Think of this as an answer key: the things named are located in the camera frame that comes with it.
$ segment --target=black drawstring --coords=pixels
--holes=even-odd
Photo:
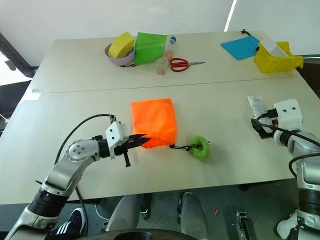
[[[185,146],[176,146],[175,144],[169,145],[171,149],[185,149],[187,152],[190,151],[192,148],[202,147],[202,144],[191,144]]]
[[[241,30],[241,33],[242,34],[248,34],[249,36],[251,36],[251,34],[249,32],[247,32],[245,28],[243,30]]]
[[[136,67],[136,66],[137,66],[136,64],[131,64],[131,65],[128,65],[128,66],[122,65],[120,67],[127,68],[127,67]]]

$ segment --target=green fabric bag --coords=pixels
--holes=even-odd
[[[167,35],[139,32],[134,45],[134,64],[144,64],[161,58]]]

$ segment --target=yellow sponge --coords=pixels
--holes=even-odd
[[[124,32],[111,44],[108,56],[114,59],[124,58],[134,48],[135,39],[129,32]]]

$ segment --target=white stripes on shoe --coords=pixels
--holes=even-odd
[[[64,228],[64,230],[63,230],[63,234],[65,234],[66,233],[66,231],[67,231],[67,229],[68,229],[68,226],[69,226],[69,224],[70,224],[71,222],[70,221],[68,221],[68,223],[66,224],[66,226],[65,226],[65,228]]]
[[[65,234],[70,223],[70,221],[67,221],[64,224],[62,224],[56,232],[56,235]]]

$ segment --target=black cable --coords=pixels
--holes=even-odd
[[[55,158],[55,161],[54,161],[54,165],[57,164],[57,162],[59,161],[59,157],[60,157],[60,154],[62,152],[62,149],[64,148],[66,142],[68,141],[68,139],[71,137],[71,135],[82,125],[84,124],[86,121],[90,120],[90,119],[94,119],[94,118],[97,118],[97,117],[113,117],[114,115],[112,114],[96,114],[96,115],[93,115],[93,116],[90,116],[88,118],[86,118],[85,120],[83,120],[82,122],[80,122],[70,133],[68,136],[66,136],[65,140],[63,141],[61,147],[59,148],[59,151],[56,155],[56,158]]]
[[[246,31],[246,29],[244,28],[243,30],[240,31],[242,34],[248,34],[249,36],[251,35],[249,32]]]
[[[191,144],[185,146],[176,146],[175,144],[169,145],[171,149],[184,149],[187,152],[190,151],[192,148],[202,147],[202,144]]]
[[[86,118],[85,120],[83,120],[82,122],[80,122],[69,134],[68,136],[66,136],[65,140],[63,141],[63,143],[61,144],[60,148],[59,148],[59,151],[56,155],[56,158],[55,158],[55,161],[54,161],[54,165],[57,164],[57,162],[59,161],[59,158],[60,158],[60,154],[64,148],[64,146],[66,145],[66,142],[68,141],[68,139],[71,137],[71,135],[82,125],[84,124],[85,122],[87,122],[88,120],[90,119],[94,119],[94,118],[97,118],[97,117],[110,117],[111,118],[111,121],[113,121],[113,119],[115,119],[115,116],[112,115],[112,114],[96,114],[96,115],[93,115],[93,116],[90,116],[88,118]],[[85,207],[85,204],[84,204],[84,200],[82,199],[81,197],[81,194],[79,192],[79,189],[78,187],[76,186],[75,187],[75,191],[76,191],[76,194],[79,198],[79,201],[82,205],[82,208],[83,208],[83,211],[84,211],[84,218],[85,218],[85,237],[88,235],[88,229],[89,229],[89,222],[88,222],[88,214],[87,214],[87,210],[86,210],[86,207]]]
[[[292,168],[292,164],[300,159],[305,159],[305,158],[311,158],[311,157],[318,157],[320,156],[320,152],[318,153],[311,153],[311,154],[305,154],[305,155],[301,155],[301,156],[297,156],[295,158],[293,158],[290,162],[289,162],[289,170],[292,173],[292,175],[296,178],[297,174],[294,172],[293,168]]]
[[[131,64],[131,65],[128,65],[128,66],[122,65],[122,66],[120,66],[120,67],[127,68],[127,67],[136,67],[136,66],[137,66],[136,64]]]
[[[289,131],[289,130],[286,130],[286,129],[283,129],[283,128],[280,128],[280,127],[276,127],[276,126],[273,126],[273,125],[268,125],[268,124],[264,124],[264,123],[259,122],[259,119],[260,119],[260,118],[265,118],[265,117],[266,117],[266,116],[262,114],[261,116],[259,116],[259,117],[256,119],[256,121],[258,122],[258,124],[259,124],[260,126],[267,127],[267,128],[272,129],[272,130],[278,130],[278,131],[281,131],[281,132],[283,132],[283,133],[287,133],[287,134],[296,136],[296,137],[298,137],[298,138],[304,139],[304,140],[306,140],[306,141],[308,141],[308,142],[310,142],[310,143],[312,143],[312,144],[320,147],[320,143],[317,142],[317,141],[315,141],[315,140],[313,140],[313,139],[311,139],[311,138],[308,138],[308,137],[306,137],[306,136],[300,135],[300,134],[298,134],[298,133],[295,133],[295,132],[292,132],[292,131]],[[299,160],[299,159],[311,158],[311,157],[317,157],[317,156],[320,156],[320,152],[318,152],[318,153],[311,153],[311,154],[305,154],[305,155],[297,156],[297,157],[291,159],[291,161],[289,162],[289,170],[290,170],[290,172],[292,173],[292,175],[293,175],[295,178],[297,177],[297,174],[294,172],[294,170],[293,170],[293,168],[292,168],[292,164],[293,164],[295,161],[297,161],[297,160]]]
[[[85,207],[84,200],[82,199],[82,197],[80,195],[78,186],[75,187],[75,191],[76,191],[76,194],[78,195],[79,201],[80,201],[81,206],[82,206],[83,211],[84,211],[84,218],[85,218],[85,233],[84,233],[84,236],[86,237],[86,236],[88,236],[88,230],[89,230],[88,214],[87,214],[87,210],[86,210],[86,207]]]
[[[261,114],[260,116],[258,116],[258,118],[256,119],[257,121],[259,121],[259,119],[261,118],[275,118],[278,117],[278,112],[276,108],[270,109],[268,111],[266,111],[265,113]]]
[[[304,139],[304,140],[306,140],[306,141],[308,141],[308,142],[310,142],[310,143],[312,143],[312,144],[320,147],[320,143],[317,142],[317,141],[315,141],[315,140],[312,140],[311,138],[308,138],[308,137],[306,137],[306,136],[302,136],[302,135],[300,135],[300,134],[298,134],[298,133],[296,133],[296,132],[292,132],[292,131],[289,131],[289,130],[286,130],[286,129],[283,129],[283,128],[280,128],[280,127],[276,127],[276,126],[272,126],[272,125],[268,125],[268,124],[261,123],[261,122],[258,121],[258,118],[257,118],[256,120],[257,120],[257,122],[258,122],[258,124],[259,124],[260,126],[267,127],[267,128],[272,129],[272,130],[278,130],[278,131],[281,131],[281,132],[284,132],[284,133],[287,133],[287,134],[296,136],[296,137],[298,137],[298,138]]]

